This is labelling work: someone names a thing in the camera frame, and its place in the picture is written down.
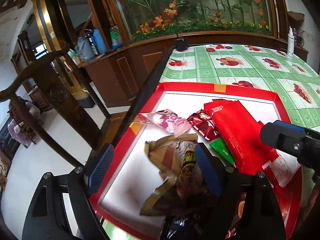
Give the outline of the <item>green snack packet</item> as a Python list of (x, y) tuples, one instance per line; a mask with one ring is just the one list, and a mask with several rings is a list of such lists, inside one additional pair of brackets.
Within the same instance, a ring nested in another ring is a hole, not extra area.
[(215, 150), (219, 155), (221, 155), (227, 162), (235, 166), (234, 159), (222, 138), (213, 140), (210, 144), (210, 147)]

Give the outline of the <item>pink striped snack packet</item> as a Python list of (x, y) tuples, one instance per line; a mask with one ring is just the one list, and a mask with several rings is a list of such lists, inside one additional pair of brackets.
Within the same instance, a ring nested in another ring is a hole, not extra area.
[(278, 156), (274, 161), (266, 162), (262, 168), (270, 168), (280, 187), (285, 187), (301, 167), (297, 158), (285, 152), (276, 150)]

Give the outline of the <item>brown gold snack bag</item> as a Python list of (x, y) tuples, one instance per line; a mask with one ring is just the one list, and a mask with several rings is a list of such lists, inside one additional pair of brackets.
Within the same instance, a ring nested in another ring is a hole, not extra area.
[(163, 184), (146, 199), (140, 214), (169, 216), (181, 213), (186, 198), (201, 193), (203, 176), (196, 162), (196, 134), (163, 137), (145, 143), (145, 154), (159, 168)]

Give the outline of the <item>long red snack packet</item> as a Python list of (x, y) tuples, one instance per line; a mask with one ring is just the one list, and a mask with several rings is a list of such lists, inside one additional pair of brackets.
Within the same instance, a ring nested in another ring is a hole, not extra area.
[(240, 101), (214, 100), (204, 104), (204, 111), (213, 120), (240, 173), (255, 175), (268, 165), (280, 164), (276, 149), (261, 141), (262, 124)]

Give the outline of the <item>dark red snack packet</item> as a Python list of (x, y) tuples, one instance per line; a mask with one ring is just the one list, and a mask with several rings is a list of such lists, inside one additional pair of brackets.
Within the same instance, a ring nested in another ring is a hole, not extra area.
[(166, 216), (160, 239), (231, 239), (238, 233), (246, 192), (206, 190), (191, 195), (181, 213)]

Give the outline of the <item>red white lattice snack bag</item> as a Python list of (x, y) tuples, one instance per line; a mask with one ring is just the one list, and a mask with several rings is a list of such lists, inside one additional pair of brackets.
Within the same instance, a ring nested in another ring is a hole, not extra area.
[(193, 113), (187, 118), (187, 121), (207, 141), (213, 141), (220, 136), (211, 116), (204, 110)]

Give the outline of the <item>pink white snack packet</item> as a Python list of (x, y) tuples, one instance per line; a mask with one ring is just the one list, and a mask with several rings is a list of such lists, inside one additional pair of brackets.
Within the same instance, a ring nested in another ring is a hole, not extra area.
[(191, 129), (191, 124), (185, 118), (180, 118), (176, 113), (169, 109), (151, 113), (141, 113), (140, 115), (152, 124), (173, 134), (176, 138), (187, 133)]

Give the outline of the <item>red and white box lid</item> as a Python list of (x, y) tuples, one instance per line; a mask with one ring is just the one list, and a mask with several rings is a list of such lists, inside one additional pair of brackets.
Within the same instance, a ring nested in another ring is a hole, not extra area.
[(186, 239), (290, 238), (298, 218), (297, 159), (263, 140), (291, 124), (277, 93), (233, 85), (161, 82), (125, 123), (100, 189), (97, 214), (140, 239), (159, 239), (168, 217), (186, 217)]

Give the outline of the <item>green fruit print tablecloth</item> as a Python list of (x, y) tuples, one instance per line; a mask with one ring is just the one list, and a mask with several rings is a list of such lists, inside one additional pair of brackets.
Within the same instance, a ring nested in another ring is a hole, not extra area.
[[(319, 131), (319, 75), (298, 57), (273, 49), (239, 44), (211, 44), (173, 50), (160, 77), (164, 83), (179, 82), (230, 85), (235, 89), (253, 86), (278, 94), (289, 120), (297, 126)], [(160, 236), (162, 217), (140, 215), (144, 201), (162, 183), (158, 168), (144, 153), (146, 141), (167, 136), (154, 124), (132, 124), (134, 140), (120, 168), (100, 198), (112, 218), (123, 219), (128, 228)]]

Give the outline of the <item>white spray bottle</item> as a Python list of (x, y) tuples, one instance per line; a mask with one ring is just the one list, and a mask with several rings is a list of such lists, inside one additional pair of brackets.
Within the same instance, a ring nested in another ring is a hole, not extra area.
[(287, 55), (289, 57), (293, 57), (294, 48), (295, 48), (295, 37), (294, 37), (292, 28), (289, 27), (288, 42), (287, 42)]

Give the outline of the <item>dark wooden chair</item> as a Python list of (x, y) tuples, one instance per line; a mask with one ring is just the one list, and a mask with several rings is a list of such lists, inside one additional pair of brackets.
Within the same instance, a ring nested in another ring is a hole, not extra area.
[(49, 105), (64, 118), (64, 120), (89, 144), (89, 146), (91, 146), (92, 153), (90, 154), (88, 161), (97, 159), (103, 148), (105, 135), (65, 87), (50, 63), (54, 59), (58, 59), (62, 56), (65, 57), (76, 76), (85, 85), (85, 88), (93, 101), (102, 111), (105, 119), (108, 120), (111, 115), (93, 90), (92, 86), (81, 74), (78, 66), (68, 55), (68, 51), (69, 45), (64, 44), (64, 47), (61, 50), (50, 52), (29, 64), (20, 74), (18, 74), (8, 88), (1, 91), (1, 102), (11, 100), (12, 105), (17, 109), (18, 113), (20, 113), (25, 124), (30, 126), (58, 155), (74, 167), (78, 167), (81, 166), (82, 163), (69, 154), (41, 127), (16, 95), (16, 91), (24, 81), (33, 79)]

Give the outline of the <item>small black table object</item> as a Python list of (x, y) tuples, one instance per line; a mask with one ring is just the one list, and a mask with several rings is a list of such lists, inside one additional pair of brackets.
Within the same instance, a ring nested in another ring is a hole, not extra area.
[(175, 49), (177, 51), (185, 51), (189, 47), (184, 37), (178, 37), (174, 40), (174, 42), (175, 42)]

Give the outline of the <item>flower mural glass panel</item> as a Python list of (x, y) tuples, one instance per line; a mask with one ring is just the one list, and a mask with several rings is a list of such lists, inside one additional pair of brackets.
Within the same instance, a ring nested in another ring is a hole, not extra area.
[(197, 31), (271, 35), (266, 0), (116, 0), (131, 43)]

